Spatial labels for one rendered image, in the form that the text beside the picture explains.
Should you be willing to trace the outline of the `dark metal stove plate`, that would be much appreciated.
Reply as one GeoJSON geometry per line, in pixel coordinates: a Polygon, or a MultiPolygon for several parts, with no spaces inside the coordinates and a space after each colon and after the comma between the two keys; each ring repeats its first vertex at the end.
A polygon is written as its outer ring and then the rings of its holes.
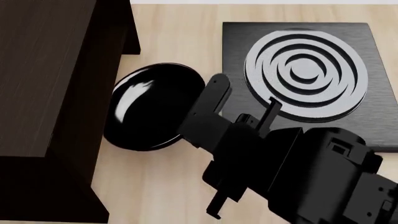
{"type": "Polygon", "coordinates": [[[338,127],[361,136],[377,152],[398,152],[398,102],[368,24],[363,22],[224,22],[222,69],[233,89],[223,116],[234,121],[243,113],[260,118],[268,106],[256,100],[244,79],[244,61],[249,50],[265,35],[284,29],[311,29],[334,35],[351,46],[368,71],[368,90],[353,112],[327,123],[303,123],[279,115],[271,128],[304,129],[338,127]]]}

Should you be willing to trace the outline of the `dark wood cabinet shelf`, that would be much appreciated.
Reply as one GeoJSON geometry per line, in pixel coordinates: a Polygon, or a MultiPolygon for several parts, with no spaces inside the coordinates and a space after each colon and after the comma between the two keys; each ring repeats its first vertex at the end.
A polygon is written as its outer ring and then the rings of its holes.
{"type": "Polygon", "coordinates": [[[0,221],[107,223],[91,188],[129,0],[0,0],[0,221]]]}

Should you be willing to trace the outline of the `grey spiral stove burner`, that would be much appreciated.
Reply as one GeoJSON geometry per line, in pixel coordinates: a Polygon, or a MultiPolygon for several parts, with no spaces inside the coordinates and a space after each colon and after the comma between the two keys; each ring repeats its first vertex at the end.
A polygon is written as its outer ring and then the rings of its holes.
{"type": "Polygon", "coordinates": [[[368,71],[349,44],[329,33],[284,29],[260,38],[244,61],[244,79],[264,106],[282,117],[327,123],[353,112],[368,90],[368,71]]]}

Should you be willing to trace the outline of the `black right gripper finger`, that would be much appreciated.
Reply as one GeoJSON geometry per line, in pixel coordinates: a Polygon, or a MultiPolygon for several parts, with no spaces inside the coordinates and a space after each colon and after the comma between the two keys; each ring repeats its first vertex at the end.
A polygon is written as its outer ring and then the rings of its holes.
{"type": "Polygon", "coordinates": [[[220,113],[231,94],[229,78],[218,73],[211,77],[193,107],[193,114],[220,113]]]}
{"type": "Polygon", "coordinates": [[[216,113],[192,113],[181,124],[178,133],[196,148],[214,150],[228,128],[229,121],[216,113]]]}

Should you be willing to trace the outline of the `glossy black bowl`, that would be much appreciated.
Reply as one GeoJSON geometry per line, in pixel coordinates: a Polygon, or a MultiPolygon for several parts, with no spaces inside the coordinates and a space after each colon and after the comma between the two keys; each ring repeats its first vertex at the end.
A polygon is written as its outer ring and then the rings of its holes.
{"type": "Polygon", "coordinates": [[[104,138],[130,151],[156,151],[182,137],[177,130],[205,87],[201,75],[179,63],[156,63],[115,84],[104,138]]]}

